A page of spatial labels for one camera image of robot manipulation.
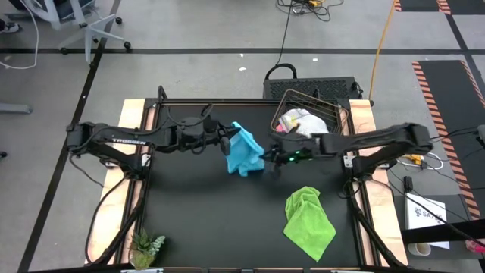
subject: office chair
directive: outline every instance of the office chair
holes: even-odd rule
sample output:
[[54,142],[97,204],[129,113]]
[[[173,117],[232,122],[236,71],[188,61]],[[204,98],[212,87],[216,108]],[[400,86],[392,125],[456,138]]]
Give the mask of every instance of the office chair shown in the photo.
[[[25,5],[41,19],[51,23],[52,28],[60,30],[67,25],[78,25],[80,29],[72,36],[58,45],[60,52],[64,55],[68,53],[66,46],[84,38],[84,52],[86,62],[92,65],[91,48],[92,42],[98,42],[100,38],[116,39],[124,42],[127,50],[131,49],[131,44],[124,40],[123,37],[113,35],[104,31],[105,25],[113,20],[116,24],[122,24],[123,20],[116,17],[116,14],[110,14],[102,17],[95,7],[95,0],[69,0],[55,4],[55,0],[23,0]],[[88,24],[86,18],[96,14],[99,20]],[[25,14],[6,14],[11,20],[24,18]]]

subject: green cloth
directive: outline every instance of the green cloth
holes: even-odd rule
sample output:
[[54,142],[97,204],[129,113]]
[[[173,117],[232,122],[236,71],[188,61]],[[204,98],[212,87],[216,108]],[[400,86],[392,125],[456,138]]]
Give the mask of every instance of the green cloth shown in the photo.
[[328,221],[318,196],[312,187],[303,187],[286,200],[285,235],[318,262],[335,237],[335,228]]

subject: wooden board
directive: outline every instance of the wooden board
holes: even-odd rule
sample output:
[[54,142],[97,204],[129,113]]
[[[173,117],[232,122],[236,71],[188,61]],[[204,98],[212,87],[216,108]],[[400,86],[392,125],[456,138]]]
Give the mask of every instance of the wooden board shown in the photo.
[[[368,100],[350,100],[350,110],[356,133],[365,133],[376,130],[374,116],[372,115],[371,104]],[[359,150],[360,155],[371,155],[380,148],[369,148]],[[374,180],[389,183],[387,172],[377,169],[372,176]],[[379,234],[394,256],[403,264],[408,264],[404,243],[402,242],[401,230],[397,220],[393,196],[388,187],[378,183],[366,182],[369,205],[371,207],[374,229]],[[382,265],[387,265],[381,256]]]
[[[127,99],[124,101],[118,126],[134,128],[139,127],[142,115],[144,99]],[[133,154],[136,146],[127,144],[114,144],[114,148],[126,153]],[[121,179],[123,173],[119,168],[108,169],[101,198]],[[127,201],[129,181],[125,180],[101,205],[92,227],[89,240],[88,254],[92,261],[96,260],[109,246],[116,233],[120,230],[123,217],[124,205]]]

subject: yellow cable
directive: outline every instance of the yellow cable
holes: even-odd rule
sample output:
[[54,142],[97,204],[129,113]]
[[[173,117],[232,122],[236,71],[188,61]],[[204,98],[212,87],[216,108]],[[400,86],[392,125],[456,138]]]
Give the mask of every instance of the yellow cable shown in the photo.
[[386,38],[387,29],[391,23],[391,18],[393,18],[394,6],[396,5],[397,0],[393,0],[393,4],[391,5],[391,9],[389,11],[389,15],[387,16],[386,26],[384,27],[384,31],[382,32],[382,36],[380,38],[379,46],[377,47],[376,58],[374,59],[374,66],[372,67],[372,75],[371,75],[371,88],[369,89],[369,100],[372,98],[372,92],[374,91],[374,79],[375,79],[375,71],[377,67],[377,62],[379,61],[379,54],[380,48],[384,44],[384,39]]

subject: blue towel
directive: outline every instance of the blue towel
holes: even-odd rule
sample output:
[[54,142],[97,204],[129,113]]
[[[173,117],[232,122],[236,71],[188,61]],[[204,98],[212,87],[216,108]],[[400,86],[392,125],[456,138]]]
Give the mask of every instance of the blue towel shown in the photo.
[[230,155],[226,156],[227,171],[232,174],[239,170],[242,177],[247,177],[248,171],[264,169],[264,161],[259,158],[264,153],[264,149],[239,123],[233,122],[233,126],[241,128],[241,130],[230,139]]

